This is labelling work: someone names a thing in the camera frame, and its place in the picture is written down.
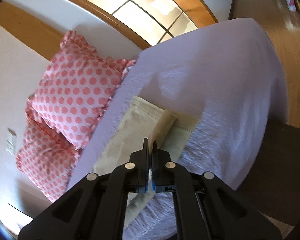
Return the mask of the upper pink polka dot pillow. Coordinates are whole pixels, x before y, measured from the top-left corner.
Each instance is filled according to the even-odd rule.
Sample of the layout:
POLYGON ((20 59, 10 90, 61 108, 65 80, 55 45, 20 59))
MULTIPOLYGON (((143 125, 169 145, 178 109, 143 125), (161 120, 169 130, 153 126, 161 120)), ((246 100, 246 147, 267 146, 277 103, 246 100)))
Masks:
POLYGON ((30 100, 34 119, 84 148, 134 63, 102 58, 84 36, 68 31, 30 100))

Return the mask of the beige khaki pants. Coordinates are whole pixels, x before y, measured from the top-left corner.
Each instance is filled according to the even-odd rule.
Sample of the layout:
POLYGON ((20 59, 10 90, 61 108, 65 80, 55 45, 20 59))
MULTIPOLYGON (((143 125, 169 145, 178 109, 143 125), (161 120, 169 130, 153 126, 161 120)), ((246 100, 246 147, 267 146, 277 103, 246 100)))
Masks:
POLYGON ((171 161, 177 161, 198 122, 195 116, 164 109, 134 96, 92 171, 104 175, 127 163, 133 152, 143 148, 143 139, 150 137, 157 124, 161 127, 155 136, 157 146, 170 154, 171 161))

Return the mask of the wooden headboard panel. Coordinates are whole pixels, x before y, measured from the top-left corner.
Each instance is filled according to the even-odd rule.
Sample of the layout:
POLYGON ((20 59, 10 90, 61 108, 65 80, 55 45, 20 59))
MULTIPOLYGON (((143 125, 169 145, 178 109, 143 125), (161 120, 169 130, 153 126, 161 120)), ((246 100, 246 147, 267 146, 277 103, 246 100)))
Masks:
POLYGON ((64 36, 53 27, 7 2, 0 3, 0 26, 47 60, 60 50, 64 36))

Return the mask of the pink polka dot pillow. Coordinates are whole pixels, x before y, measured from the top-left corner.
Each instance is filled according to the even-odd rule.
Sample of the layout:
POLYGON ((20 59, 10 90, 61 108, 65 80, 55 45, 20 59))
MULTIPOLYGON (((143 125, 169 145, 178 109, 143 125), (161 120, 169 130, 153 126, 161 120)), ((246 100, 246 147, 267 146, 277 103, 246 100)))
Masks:
POLYGON ((68 31, 30 100, 34 119, 84 148, 134 63, 102 58, 84 36, 68 31))
POLYGON ((28 118, 16 165, 50 202, 66 192, 78 159, 79 151, 62 134, 28 118))

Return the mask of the bed with lavender sheet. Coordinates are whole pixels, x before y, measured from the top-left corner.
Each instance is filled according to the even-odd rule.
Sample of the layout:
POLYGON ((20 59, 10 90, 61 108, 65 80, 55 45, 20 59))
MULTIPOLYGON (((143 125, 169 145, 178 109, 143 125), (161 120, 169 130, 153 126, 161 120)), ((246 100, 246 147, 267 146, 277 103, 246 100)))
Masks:
POLYGON ((279 229, 236 192, 262 144, 267 120, 287 119, 287 87, 275 49, 252 18, 198 29, 153 46, 114 96, 83 152, 98 160, 134 95, 199 118, 174 162, 175 190, 155 193, 125 228, 133 169, 93 181, 75 172, 68 195, 82 190, 79 239, 280 239, 279 229))

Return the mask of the white wall outlet plate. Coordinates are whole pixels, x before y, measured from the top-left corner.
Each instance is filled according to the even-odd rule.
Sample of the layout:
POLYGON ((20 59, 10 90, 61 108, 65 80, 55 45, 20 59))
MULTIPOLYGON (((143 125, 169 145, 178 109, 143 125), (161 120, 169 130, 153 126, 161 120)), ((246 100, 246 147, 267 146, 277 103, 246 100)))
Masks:
POLYGON ((17 134, 14 130, 7 129, 7 138, 6 138, 6 151, 12 155, 15 155, 15 143, 17 139, 17 134))

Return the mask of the lower pink polka dot pillow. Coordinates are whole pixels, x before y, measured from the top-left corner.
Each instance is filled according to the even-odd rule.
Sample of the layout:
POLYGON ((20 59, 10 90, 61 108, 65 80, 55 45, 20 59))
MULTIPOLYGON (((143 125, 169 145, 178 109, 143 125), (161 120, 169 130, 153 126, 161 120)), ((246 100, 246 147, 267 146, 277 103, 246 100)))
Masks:
POLYGON ((50 202, 66 192, 78 159, 79 151, 62 134, 28 118, 16 165, 50 202))

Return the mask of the shoji paper sliding window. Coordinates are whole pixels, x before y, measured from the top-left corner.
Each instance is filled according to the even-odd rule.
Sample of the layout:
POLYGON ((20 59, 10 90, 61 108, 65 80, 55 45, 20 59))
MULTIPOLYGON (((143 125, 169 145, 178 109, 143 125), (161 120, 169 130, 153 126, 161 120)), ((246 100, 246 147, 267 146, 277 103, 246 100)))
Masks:
POLYGON ((197 26, 173 0, 87 0, 132 29, 150 45, 197 26))

